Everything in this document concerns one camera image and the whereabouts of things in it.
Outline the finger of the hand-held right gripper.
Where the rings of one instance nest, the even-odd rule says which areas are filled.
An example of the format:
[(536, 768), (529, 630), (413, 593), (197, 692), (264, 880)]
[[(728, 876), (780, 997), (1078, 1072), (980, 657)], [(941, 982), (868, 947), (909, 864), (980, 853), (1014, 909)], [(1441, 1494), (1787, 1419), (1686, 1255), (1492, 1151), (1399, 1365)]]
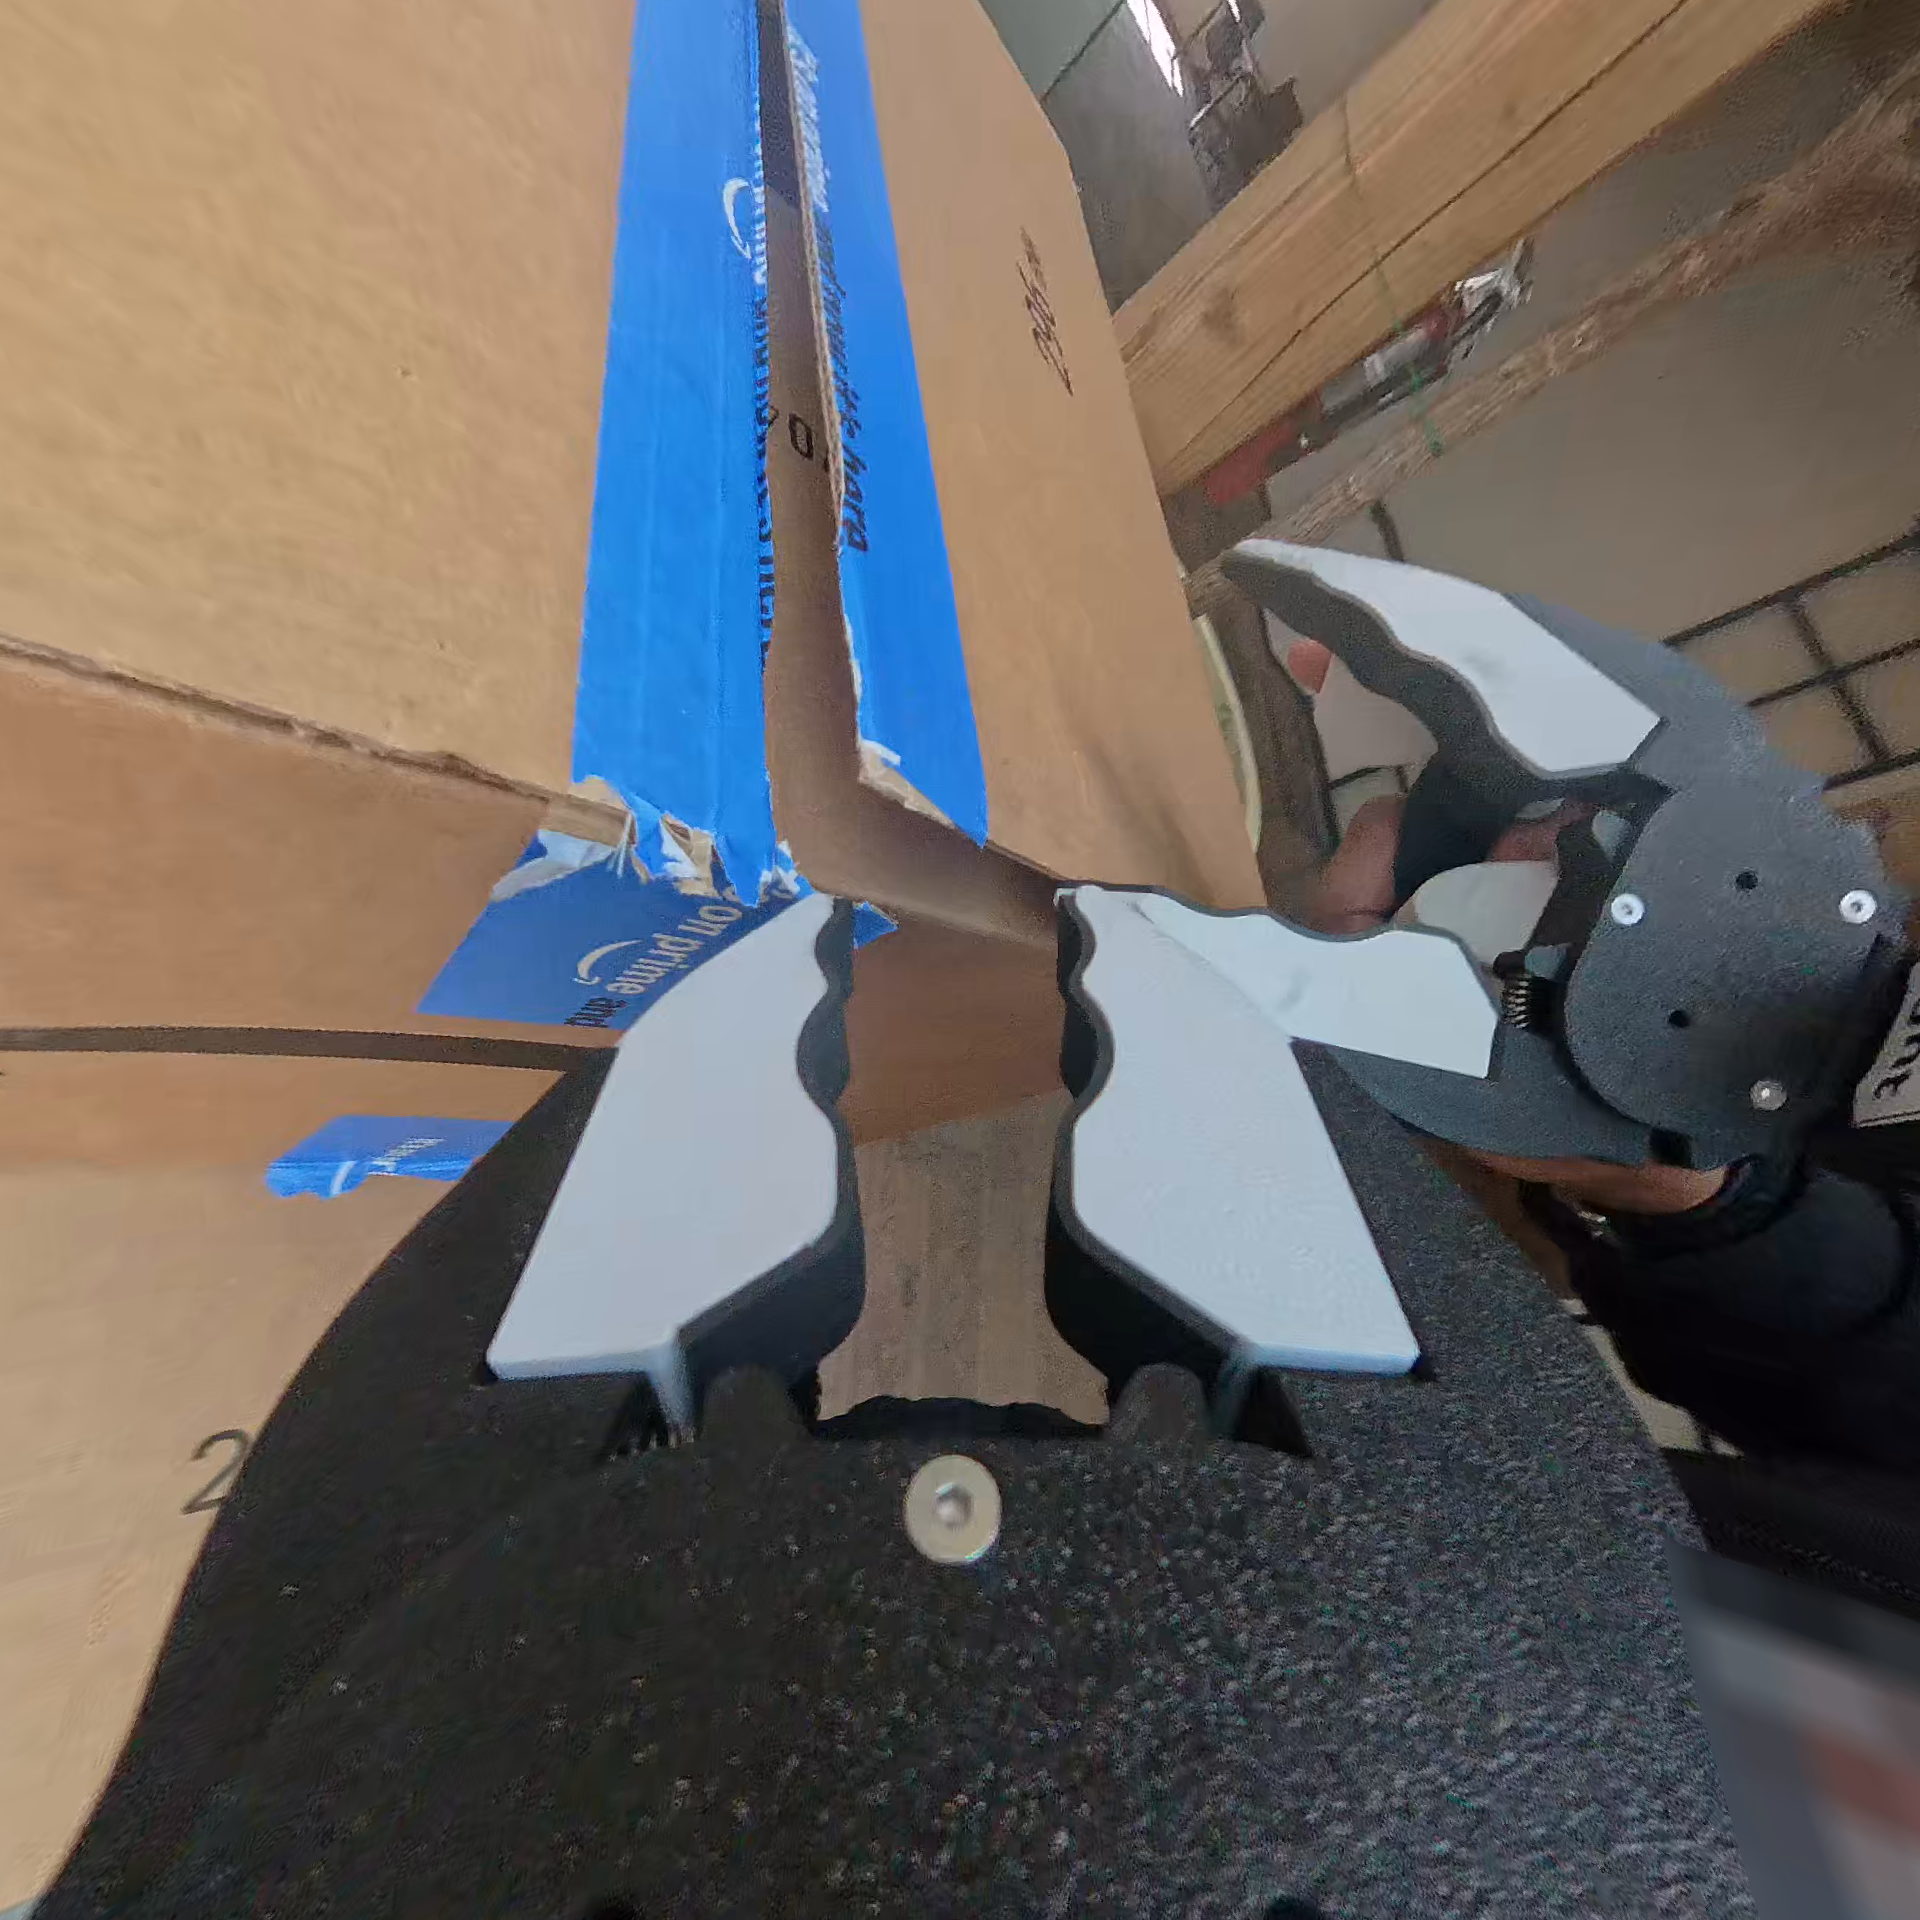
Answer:
[(1630, 766), (1655, 708), (1493, 588), (1390, 558), (1239, 540), (1226, 585), (1330, 660), (1324, 692), (1399, 708), (1496, 805), (1567, 798)]
[(1385, 924), (1331, 937), (1163, 895), (1137, 895), (1133, 910), (1296, 1042), (1477, 1082), (1493, 1074), (1497, 1001), (1452, 933)]

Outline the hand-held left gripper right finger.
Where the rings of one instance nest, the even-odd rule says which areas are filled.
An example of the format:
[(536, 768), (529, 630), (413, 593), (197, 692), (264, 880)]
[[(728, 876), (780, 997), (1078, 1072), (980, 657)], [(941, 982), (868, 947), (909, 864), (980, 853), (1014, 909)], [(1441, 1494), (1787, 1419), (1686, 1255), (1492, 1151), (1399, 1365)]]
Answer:
[(1046, 1311), (1110, 1421), (1151, 1370), (1211, 1428), (1297, 1428), (1285, 1381), (1416, 1381), (1424, 1352), (1291, 1034), (1178, 903), (1057, 893)]

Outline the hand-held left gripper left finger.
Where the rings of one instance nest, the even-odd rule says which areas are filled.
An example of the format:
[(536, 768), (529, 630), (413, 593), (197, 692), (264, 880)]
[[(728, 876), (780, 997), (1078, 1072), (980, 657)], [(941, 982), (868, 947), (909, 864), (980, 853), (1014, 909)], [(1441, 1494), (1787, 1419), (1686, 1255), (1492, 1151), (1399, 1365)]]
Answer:
[(666, 1428), (731, 1373), (815, 1381), (866, 1301), (852, 935), (849, 903), (808, 895), (626, 1032), (491, 1333), (496, 1381), (644, 1381)]

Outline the blue packing tape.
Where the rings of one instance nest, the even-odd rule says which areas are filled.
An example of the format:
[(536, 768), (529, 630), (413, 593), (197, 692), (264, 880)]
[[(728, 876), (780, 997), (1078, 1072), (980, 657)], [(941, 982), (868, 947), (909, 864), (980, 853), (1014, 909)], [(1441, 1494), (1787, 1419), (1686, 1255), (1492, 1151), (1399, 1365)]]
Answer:
[(612, 843), (537, 827), (508, 862), (462, 796), (441, 845), (403, 800), (342, 880), (299, 858), (321, 956), (399, 1015), (623, 1041), (810, 895), (764, 743), (766, 431), (802, 425), (767, 397), (764, 70), (751, 5), (635, 5), (567, 766)]

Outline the brown cardboard box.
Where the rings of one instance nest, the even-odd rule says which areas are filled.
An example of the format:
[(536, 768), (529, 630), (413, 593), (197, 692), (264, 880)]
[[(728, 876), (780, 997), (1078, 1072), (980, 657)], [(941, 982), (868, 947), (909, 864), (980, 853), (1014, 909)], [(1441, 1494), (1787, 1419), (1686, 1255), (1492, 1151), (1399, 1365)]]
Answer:
[[(1055, 890), (1264, 900), (1078, 188), (980, 5), (750, 5), (773, 825), (852, 1144), (1035, 1088)], [(3, 1823), (173, 1891), (321, 1647), (646, 1381), (485, 1351), (623, 1038), (383, 1007), (401, 802), (570, 736), (637, 5), (3, 5)]]

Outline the person's right forearm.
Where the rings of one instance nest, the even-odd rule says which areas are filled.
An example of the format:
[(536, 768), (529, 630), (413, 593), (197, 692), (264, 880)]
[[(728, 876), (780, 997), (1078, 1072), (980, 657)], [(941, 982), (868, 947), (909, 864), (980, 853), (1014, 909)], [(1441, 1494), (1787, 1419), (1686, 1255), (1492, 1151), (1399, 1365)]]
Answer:
[(1701, 1545), (1917, 1621), (1915, 1189), (1744, 1160), (1686, 1212), (1526, 1206), (1632, 1384), (1732, 1449), (1669, 1460)]

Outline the wooden desk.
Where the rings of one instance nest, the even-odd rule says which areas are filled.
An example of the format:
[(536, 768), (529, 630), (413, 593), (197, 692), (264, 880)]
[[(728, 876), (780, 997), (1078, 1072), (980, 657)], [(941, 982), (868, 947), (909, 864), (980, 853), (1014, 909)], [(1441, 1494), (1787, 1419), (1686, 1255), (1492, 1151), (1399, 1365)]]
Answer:
[(1044, 1407), (1097, 1427), (1100, 1373), (1044, 1304), (1064, 1092), (855, 1148), (866, 1301), (821, 1365), (825, 1417), (871, 1399)]

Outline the person's right hand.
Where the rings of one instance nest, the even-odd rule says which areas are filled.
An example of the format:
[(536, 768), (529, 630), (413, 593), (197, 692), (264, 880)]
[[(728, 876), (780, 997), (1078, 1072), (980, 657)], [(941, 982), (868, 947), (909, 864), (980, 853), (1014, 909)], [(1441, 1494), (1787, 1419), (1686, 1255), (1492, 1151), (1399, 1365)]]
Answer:
[[(1338, 937), (1364, 935), (1394, 918), (1402, 905), (1395, 858), (1403, 813), (1402, 798), (1369, 800), (1356, 810), (1308, 900), (1305, 920), (1312, 929)], [(1558, 857), (1560, 837), (1590, 814), (1587, 805), (1565, 802), (1550, 814), (1516, 818), (1493, 843), (1488, 860), (1552, 860)], [(1490, 1177), (1516, 1186), (1548, 1189), (1562, 1204), (1605, 1218), (1682, 1216), (1715, 1200), (1729, 1178), (1726, 1167), (1700, 1171), (1675, 1164), (1516, 1158), (1476, 1155), (1450, 1142), (1436, 1142), (1433, 1148), (1454, 1174), (1476, 1164)]]

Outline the wooden beam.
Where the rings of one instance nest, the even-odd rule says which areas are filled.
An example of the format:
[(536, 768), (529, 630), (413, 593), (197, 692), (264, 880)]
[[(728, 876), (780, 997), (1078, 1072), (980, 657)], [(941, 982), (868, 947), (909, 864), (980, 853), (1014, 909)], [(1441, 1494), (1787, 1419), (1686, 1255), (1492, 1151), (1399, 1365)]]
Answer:
[(1715, 90), (1847, 12), (1915, 5), (1433, 5), (1115, 317), (1171, 500)]

